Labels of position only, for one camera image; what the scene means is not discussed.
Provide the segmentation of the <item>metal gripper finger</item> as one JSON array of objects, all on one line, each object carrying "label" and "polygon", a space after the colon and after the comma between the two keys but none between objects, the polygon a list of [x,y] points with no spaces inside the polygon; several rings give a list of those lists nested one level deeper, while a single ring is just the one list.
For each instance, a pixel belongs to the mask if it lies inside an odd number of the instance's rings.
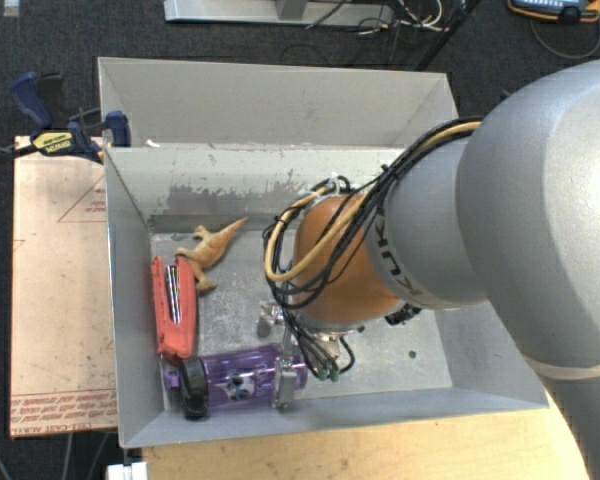
[{"label": "metal gripper finger", "polygon": [[275,363],[272,407],[286,409],[293,403],[295,393],[305,388],[307,380],[307,367],[301,356],[279,358]]},{"label": "metal gripper finger", "polygon": [[277,326],[284,325],[282,308],[275,302],[264,302],[260,306],[260,314],[256,324],[256,335],[267,338]]}]

